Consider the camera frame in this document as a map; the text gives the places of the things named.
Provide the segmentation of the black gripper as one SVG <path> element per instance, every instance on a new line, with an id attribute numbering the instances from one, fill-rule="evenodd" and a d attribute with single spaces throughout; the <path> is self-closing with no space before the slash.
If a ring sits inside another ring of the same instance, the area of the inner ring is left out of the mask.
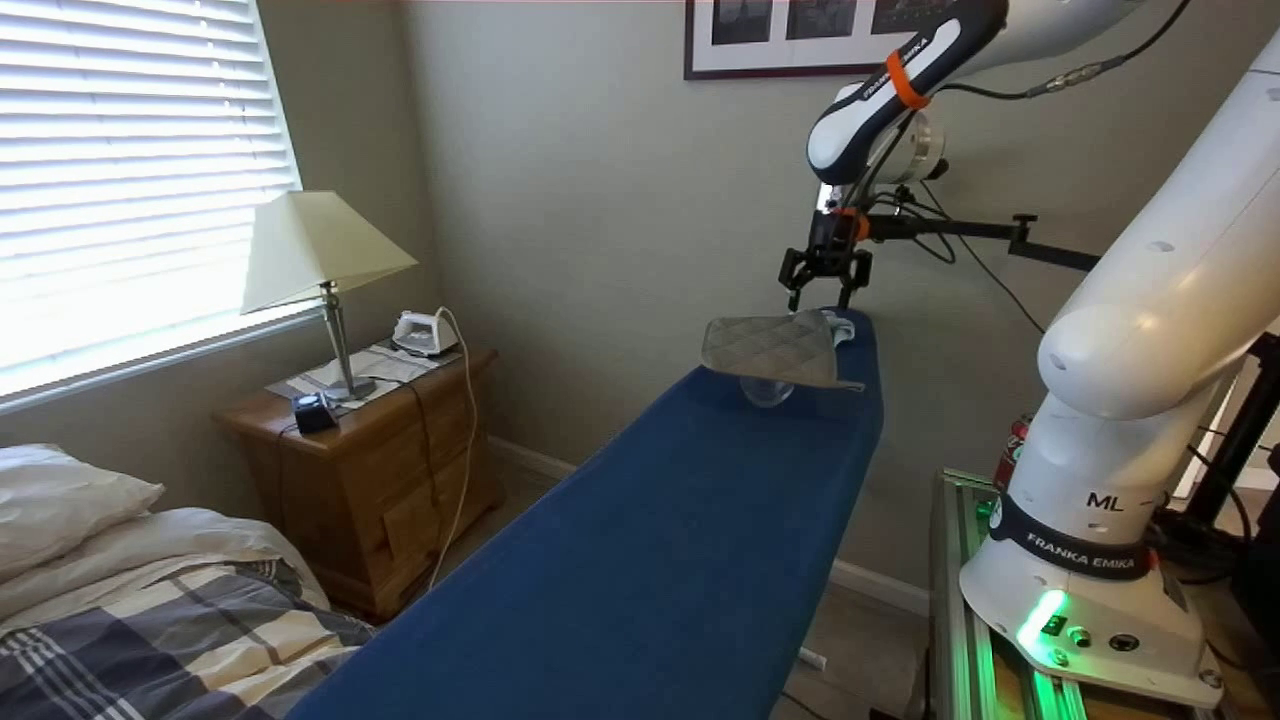
<path id="1" fill-rule="evenodd" d="M 873 257 L 859 250 L 870 218 L 859 210 L 812 214 L 809 243 L 790 248 L 781 265 L 781 279 L 790 288 L 784 309 L 799 313 L 804 282 L 822 274 L 839 279 L 838 309 L 849 313 L 851 296 L 866 288 Z"/>

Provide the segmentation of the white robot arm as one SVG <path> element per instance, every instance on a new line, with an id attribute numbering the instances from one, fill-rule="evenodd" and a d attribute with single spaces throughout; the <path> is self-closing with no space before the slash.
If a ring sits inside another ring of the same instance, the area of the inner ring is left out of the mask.
<path id="1" fill-rule="evenodd" d="M 1280 315 L 1280 36 L 1050 322 L 1028 425 L 963 603 L 1034 669 L 1187 707 L 1221 699 L 1148 521 L 1246 350 Z"/>

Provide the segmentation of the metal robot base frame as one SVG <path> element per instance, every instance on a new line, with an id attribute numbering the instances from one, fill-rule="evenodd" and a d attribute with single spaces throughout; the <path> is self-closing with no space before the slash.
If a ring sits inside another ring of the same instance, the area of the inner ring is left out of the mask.
<path id="1" fill-rule="evenodd" d="M 932 490 L 926 712 L 932 720 L 1087 720 L 1085 690 L 1028 669 L 960 595 L 996 486 L 945 468 Z"/>

